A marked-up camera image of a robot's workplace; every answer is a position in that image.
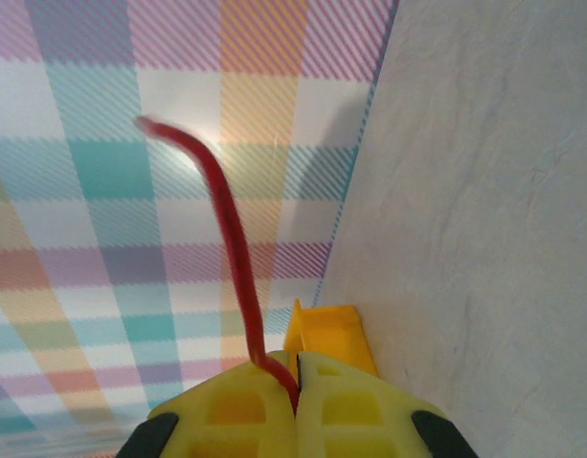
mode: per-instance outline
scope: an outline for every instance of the white wall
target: white wall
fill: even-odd
[[[486,457],[587,457],[587,0],[408,0],[321,303]]]

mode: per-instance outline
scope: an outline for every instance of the red wire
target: red wire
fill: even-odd
[[[227,255],[232,264],[232,278],[244,320],[248,354],[253,364],[274,376],[286,389],[293,413],[297,413],[300,397],[297,382],[284,365],[265,354],[262,312],[257,300],[248,245],[234,197],[219,162],[206,145],[176,127],[154,122],[144,116],[136,119],[136,126],[147,136],[159,138],[181,148],[202,171],[212,195],[213,207],[225,241]]]

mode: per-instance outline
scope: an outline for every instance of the pastel plaid surface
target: pastel plaid surface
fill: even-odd
[[[325,270],[394,0],[0,0],[0,435],[129,425],[245,358],[209,142],[267,344]]]

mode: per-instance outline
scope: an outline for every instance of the plaid fabric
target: plaid fabric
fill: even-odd
[[[135,424],[246,357],[201,177],[137,115],[214,148],[280,347],[293,300],[315,301],[395,10],[0,0],[3,450]]]

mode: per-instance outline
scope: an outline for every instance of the orange stripe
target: orange stripe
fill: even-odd
[[[223,336],[220,343],[223,358],[248,358],[246,339],[240,336]]]
[[[237,198],[282,199],[286,146],[221,145],[221,161]]]
[[[274,241],[278,236],[281,200],[238,198],[244,234],[249,243]]]
[[[31,249],[32,244],[22,222],[17,216],[15,206],[10,202],[0,202],[0,250]]]
[[[244,364],[247,361],[248,361],[248,357],[246,357],[246,358],[228,358],[228,357],[223,357],[220,360],[220,369],[221,369],[221,371],[224,372],[226,370],[233,369],[237,365]]]
[[[221,5],[221,62],[227,72],[297,76],[307,23],[305,0],[225,0]]]
[[[271,279],[274,272],[274,260],[276,258],[276,243],[251,243],[249,244],[248,251],[255,281]],[[232,280],[229,261],[221,263],[221,277],[225,281]]]
[[[293,78],[226,73],[221,92],[222,141],[288,144],[296,92]]]
[[[271,280],[256,280],[255,287],[257,288],[257,298],[262,310],[268,308],[270,301],[270,286]],[[221,285],[221,310],[230,312],[239,312],[238,299],[236,298],[236,291],[234,283],[231,281],[224,281]]]

